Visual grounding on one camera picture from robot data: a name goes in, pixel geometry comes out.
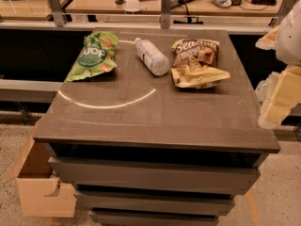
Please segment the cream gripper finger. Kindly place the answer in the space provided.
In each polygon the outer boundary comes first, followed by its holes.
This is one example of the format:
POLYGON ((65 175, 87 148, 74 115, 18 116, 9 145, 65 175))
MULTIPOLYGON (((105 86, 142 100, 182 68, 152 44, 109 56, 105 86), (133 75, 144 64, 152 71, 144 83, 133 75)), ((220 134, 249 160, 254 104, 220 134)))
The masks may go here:
POLYGON ((255 46, 262 50, 275 50, 278 29, 279 26, 277 25, 266 35, 258 39, 258 41, 255 43, 255 46))

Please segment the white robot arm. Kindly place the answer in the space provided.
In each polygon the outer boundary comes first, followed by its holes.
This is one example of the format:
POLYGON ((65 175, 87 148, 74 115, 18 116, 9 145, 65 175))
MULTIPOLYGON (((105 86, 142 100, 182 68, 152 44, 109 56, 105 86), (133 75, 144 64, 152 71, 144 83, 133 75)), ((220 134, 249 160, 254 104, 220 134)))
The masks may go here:
POLYGON ((272 73, 261 106, 258 124, 261 128, 277 128, 301 103, 301 1, 281 21, 280 25, 256 42, 262 50, 274 50, 277 60, 287 67, 272 73))

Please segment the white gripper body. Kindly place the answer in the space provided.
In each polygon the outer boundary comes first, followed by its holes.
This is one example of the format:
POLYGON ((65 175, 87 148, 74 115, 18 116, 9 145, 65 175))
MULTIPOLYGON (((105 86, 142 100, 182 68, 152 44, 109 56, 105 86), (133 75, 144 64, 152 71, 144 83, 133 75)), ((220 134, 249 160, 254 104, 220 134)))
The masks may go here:
POLYGON ((301 67, 289 65, 281 73, 272 73, 261 106, 259 126, 264 129, 277 128, 300 103, 301 67))

